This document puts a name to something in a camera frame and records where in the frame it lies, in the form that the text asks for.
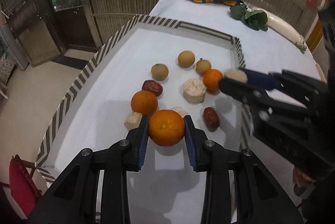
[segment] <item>cushion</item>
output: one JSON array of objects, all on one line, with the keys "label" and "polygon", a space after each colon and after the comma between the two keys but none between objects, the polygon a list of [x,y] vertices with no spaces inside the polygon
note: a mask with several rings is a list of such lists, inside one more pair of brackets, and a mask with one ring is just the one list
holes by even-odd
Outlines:
[{"label": "cushion", "polygon": [[14,158],[9,163],[9,188],[12,197],[28,217],[36,204],[38,190],[27,169],[22,166],[21,161],[18,163]]}]

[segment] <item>round yellow fruit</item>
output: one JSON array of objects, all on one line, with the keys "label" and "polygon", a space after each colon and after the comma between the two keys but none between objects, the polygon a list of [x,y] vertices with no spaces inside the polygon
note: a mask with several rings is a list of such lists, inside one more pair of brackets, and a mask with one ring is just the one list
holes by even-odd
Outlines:
[{"label": "round yellow fruit", "polygon": [[151,68],[151,74],[153,79],[162,81],[168,76],[169,70],[164,64],[155,64]]},{"label": "round yellow fruit", "polygon": [[209,69],[212,69],[212,65],[207,60],[200,59],[199,61],[197,61],[197,64],[195,65],[195,70],[200,75],[205,74],[205,72]]},{"label": "round yellow fruit", "polygon": [[194,61],[195,61],[195,56],[189,50],[183,51],[178,56],[178,65],[180,67],[185,67],[185,68],[190,67],[192,64],[194,64]]}]

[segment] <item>hand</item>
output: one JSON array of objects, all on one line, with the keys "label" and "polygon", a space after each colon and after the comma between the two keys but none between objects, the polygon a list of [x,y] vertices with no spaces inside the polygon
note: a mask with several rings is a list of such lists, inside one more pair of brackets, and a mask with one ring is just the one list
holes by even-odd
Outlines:
[{"label": "hand", "polygon": [[311,177],[307,176],[296,166],[293,169],[293,185],[297,184],[298,187],[311,187],[316,182]]}]

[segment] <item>leafy green vegetable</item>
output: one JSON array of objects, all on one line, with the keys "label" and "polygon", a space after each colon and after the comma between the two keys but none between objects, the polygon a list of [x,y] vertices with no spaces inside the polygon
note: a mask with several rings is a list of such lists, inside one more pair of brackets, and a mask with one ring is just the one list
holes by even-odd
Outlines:
[{"label": "leafy green vegetable", "polygon": [[303,44],[303,45],[298,45],[298,44],[295,44],[295,46],[298,48],[298,49],[300,49],[300,52],[301,53],[305,53],[306,52],[306,50],[307,50],[307,46],[305,45],[305,44]]},{"label": "leafy green vegetable", "polygon": [[230,7],[232,18],[235,20],[241,20],[241,17],[246,14],[247,6],[246,4],[235,5],[234,7]]},{"label": "leafy green vegetable", "polygon": [[245,15],[242,16],[241,21],[243,22],[243,24],[256,31],[259,31],[260,29],[262,31],[268,30],[268,27],[266,25],[266,23],[268,22],[268,17],[266,13],[262,10],[256,10],[252,12],[246,11]]},{"label": "leafy green vegetable", "polygon": [[268,22],[268,17],[265,12],[262,10],[255,10],[252,12],[249,12],[247,10],[246,4],[241,5],[235,5],[233,7],[230,7],[231,10],[231,16],[235,20],[241,20],[244,25],[248,26],[249,28],[252,28],[256,31],[259,31],[260,29],[262,31],[267,31],[268,27],[266,23]]}]

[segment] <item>red chair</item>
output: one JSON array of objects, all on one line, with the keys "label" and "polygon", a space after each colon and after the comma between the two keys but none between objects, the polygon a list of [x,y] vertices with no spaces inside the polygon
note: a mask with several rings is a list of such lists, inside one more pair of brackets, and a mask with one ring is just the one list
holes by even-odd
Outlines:
[{"label": "red chair", "polygon": [[15,155],[9,163],[9,184],[1,183],[2,187],[10,189],[12,197],[26,217],[29,216],[36,202],[42,196],[41,191],[32,181],[35,169],[34,163],[21,160],[18,155]]}]

